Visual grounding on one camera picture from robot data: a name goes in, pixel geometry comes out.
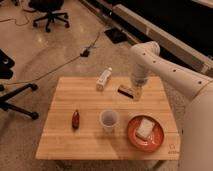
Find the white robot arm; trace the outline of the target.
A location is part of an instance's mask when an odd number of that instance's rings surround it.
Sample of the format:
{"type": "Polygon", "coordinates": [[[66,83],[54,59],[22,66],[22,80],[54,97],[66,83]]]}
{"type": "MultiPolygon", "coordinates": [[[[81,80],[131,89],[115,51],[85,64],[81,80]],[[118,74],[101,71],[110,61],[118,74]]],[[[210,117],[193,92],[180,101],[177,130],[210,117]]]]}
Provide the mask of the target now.
{"type": "Polygon", "coordinates": [[[153,72],[186,100],[178,171],[213,171],[213,78],[160,57],[156,41],[130,48],[134,86],[142,87],[153,72]]]}

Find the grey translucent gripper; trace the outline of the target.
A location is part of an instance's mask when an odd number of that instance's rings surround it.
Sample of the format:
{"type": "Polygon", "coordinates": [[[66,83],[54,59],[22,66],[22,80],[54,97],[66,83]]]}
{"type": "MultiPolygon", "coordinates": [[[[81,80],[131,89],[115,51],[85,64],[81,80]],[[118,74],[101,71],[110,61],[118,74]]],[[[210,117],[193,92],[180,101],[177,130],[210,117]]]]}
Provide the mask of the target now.
{"type": "Polygon", "coordinates": [[[142,86],[144,86],[148,80],[149,70],[141,66],[135,66],[131,72],[131,82],[133,87],[133,99],[139,101],[142,96],[142,86]]]}

